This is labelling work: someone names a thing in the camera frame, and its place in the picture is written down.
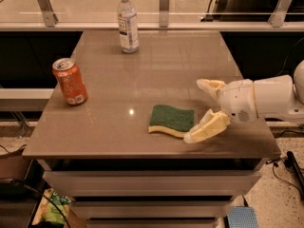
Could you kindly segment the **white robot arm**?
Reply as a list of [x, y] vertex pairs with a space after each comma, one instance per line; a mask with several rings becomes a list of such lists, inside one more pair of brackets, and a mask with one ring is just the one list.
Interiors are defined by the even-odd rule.
[[183, 137], [186, 143], [200, 143], [223, 132], [229, 124], [252, 123], [260, 118], [304, 122], [304, 61], [294, 76], [283, 75], [252, 81], [197, 80], [199, 89], [209, 94], [220, 111], [209, 109], [200, 122]]

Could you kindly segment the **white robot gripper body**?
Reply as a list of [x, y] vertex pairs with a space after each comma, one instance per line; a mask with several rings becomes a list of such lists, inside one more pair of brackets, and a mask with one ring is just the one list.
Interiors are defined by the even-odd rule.
[[254, 84], [251, 80], [233, 81], [226, 85], [220, 91], [219, 104], [232, 123], [244, 124], [257, 120]]

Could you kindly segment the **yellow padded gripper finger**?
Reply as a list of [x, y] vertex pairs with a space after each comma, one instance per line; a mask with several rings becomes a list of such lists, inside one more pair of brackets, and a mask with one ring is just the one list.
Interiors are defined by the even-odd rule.
[[229, 117], [224, 112], [214, 112], [209, 109], [200, 122], [184, 135], [183, 140], [186, 143], [203, 142], [226, 130], [230, 123]]
[[221, 90], [226, 86], [223, 81], [208, 79], [198, 79], [197, 85], [199, 89], [207, 93], [215, 101], [219, 98]]

